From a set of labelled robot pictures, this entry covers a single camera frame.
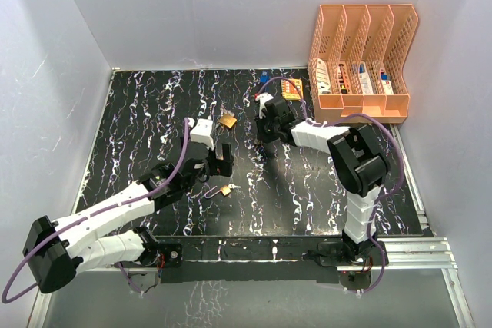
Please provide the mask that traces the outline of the small brass padlock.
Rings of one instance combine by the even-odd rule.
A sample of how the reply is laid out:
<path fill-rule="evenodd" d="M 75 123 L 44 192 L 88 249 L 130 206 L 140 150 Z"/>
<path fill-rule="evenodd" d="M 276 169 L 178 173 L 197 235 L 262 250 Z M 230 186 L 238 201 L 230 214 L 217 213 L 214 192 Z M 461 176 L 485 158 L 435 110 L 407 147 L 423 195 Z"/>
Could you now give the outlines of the small brass padlock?
<path fill-rule="evenodd" d="M 218 194 L 222 194 L 224 197 L 226 197 L 230 193 L 231 193 L 231 187 L 229 185 L 225 185 L 223 187 L 215 186 L 204 194 L 204 198 L 211 199 L 217 196 Z"/>

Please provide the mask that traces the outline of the large brass padlock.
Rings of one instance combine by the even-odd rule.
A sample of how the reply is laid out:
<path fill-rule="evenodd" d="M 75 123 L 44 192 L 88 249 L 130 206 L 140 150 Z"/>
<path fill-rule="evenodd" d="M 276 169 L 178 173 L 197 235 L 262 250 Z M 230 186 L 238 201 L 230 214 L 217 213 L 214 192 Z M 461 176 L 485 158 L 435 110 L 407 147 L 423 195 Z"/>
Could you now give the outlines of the large brass padlock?
<path fill-rule="evenodd" d="M 228 133 L 234 128 L 237 122 L 238 119 L 233 114 L 222 114 L 220 117 L 213 119 L 212 120 L 212 123 L 214 124 L 214 128 L 212 130 L 213 136 L 218 137 L 223 133 Z"/>

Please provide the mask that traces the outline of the silver key bunch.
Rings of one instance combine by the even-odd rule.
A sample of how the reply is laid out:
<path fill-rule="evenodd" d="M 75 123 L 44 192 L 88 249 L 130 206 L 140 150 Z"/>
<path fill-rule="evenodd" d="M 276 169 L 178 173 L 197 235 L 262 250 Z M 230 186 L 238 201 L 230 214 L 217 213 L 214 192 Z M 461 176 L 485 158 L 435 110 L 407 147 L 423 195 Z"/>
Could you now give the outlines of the silver key bunch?
<path fill-rule="evenodd" d="M 229 110 L 229 109 L 227 109 L 224 105 L 221 106 L 221 113 L 223 115 L 229 115 L 229 116 L 232 116 L 232 117 L 235 116 L 234 112 L 231 111 L 231 110 Z"/>

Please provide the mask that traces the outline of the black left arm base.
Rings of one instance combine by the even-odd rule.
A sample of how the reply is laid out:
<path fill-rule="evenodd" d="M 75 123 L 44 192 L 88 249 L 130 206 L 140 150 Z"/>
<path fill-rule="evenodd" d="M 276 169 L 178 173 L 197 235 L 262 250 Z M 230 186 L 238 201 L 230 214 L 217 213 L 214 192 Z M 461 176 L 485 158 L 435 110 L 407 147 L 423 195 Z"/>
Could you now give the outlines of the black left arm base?
<path fill-rule="evenodd" d="M 122 261 L 123 267 L 179 268 L 183 264 L 183 245 L 158 241 L 135 261 Z"/>

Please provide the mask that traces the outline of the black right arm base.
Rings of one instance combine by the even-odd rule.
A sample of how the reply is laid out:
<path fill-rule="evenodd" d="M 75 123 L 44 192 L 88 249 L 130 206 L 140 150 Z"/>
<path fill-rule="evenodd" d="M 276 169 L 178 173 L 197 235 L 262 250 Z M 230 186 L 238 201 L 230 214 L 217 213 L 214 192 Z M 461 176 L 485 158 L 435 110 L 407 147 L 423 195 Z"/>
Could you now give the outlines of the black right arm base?
<path fill-rule="evenodd" d="M 373 243 L 363 243 L 357 247 L 343 242 L 341 239 L 328 240 L 318 243 L 315 247 L 303 253 L 303 260 L 313 260 L 321 267 L 381 267 L 387 266 L 389 260 L 386 254 Z"/>

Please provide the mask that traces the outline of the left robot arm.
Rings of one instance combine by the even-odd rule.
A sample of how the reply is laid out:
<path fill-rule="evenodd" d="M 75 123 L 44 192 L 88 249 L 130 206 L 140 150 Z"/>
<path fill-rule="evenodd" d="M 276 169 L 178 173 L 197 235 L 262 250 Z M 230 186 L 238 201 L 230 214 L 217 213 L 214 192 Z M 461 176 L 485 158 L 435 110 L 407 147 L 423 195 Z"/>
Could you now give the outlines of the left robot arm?
<path fill-rule="evenodd" d="M 105 264 L 120 262 L 152 265 L 158 242 L 147 227 L 124 234 L 111 232 L 133 220 L 180 201 L 196 183 L 211 176 L 230 177 L 234 165 L 231 145 L 222 154 L 203 144 L 190 143 L 184 163 L 161 162 L 124 190 L 68 217 L 35 220 L 22 251 L 42 293 L 53 293 L 77 275 Z"/>

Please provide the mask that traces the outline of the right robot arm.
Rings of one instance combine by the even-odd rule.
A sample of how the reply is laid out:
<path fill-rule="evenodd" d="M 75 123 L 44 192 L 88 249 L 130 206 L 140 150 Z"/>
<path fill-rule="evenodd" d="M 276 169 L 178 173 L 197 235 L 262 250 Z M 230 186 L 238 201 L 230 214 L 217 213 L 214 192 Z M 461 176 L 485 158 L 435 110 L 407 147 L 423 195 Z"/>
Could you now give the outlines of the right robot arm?
<path fill-rule="evenodd" d="M 301 120 L 285 99 L 268 93 L 257 94 L 255 101 L 260 141 L 279 140 L 329 154 L 346 191 L 347 219 L 341 237 L 321 242 L 310 255 L 327 266 L 359 264 L 367 259 L 385 266 L 386 252 L 384 245 L 377 241 L 374 212 L 390 165 L 378 148 L 371 127 L 367 124 L 336 126 L 309 118 Z"/>

